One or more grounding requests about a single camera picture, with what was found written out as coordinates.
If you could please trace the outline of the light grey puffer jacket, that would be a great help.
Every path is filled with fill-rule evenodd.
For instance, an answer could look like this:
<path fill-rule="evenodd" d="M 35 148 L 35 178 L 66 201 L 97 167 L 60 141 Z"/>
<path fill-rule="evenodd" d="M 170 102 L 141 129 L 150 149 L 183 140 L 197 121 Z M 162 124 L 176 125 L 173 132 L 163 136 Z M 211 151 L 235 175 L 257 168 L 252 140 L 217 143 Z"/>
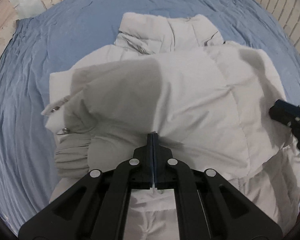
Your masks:
<path fill-rule="evenodd" d="M 112 45 L 50 75 L 57 198 L 93 169 L 130 159 L 159 135 L 190 168 L 213 168 L 283 233 L 296 223 L 300 153 L 268 111 L 286 95 L 264 50 L 225 41 L 203 15 L 127 12 Z"/>

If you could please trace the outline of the blue bed sheet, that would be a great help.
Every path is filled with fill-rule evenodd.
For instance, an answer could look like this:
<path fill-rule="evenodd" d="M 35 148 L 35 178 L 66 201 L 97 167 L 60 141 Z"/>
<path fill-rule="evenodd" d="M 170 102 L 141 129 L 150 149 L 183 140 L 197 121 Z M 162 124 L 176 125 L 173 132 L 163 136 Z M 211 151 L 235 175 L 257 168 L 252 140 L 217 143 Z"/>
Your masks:
<path fill-rule="evenodd" d="M 300 0 L 64 0 L 19 20 L 0 57 L 0 217 L 14 233 L 59 181 L 55 142 L 41 114 L 50 74 L 114 43 L 129 11 L 206 16 L 225 39 L 265 50 L 288 100 L 300 104 Z"/>

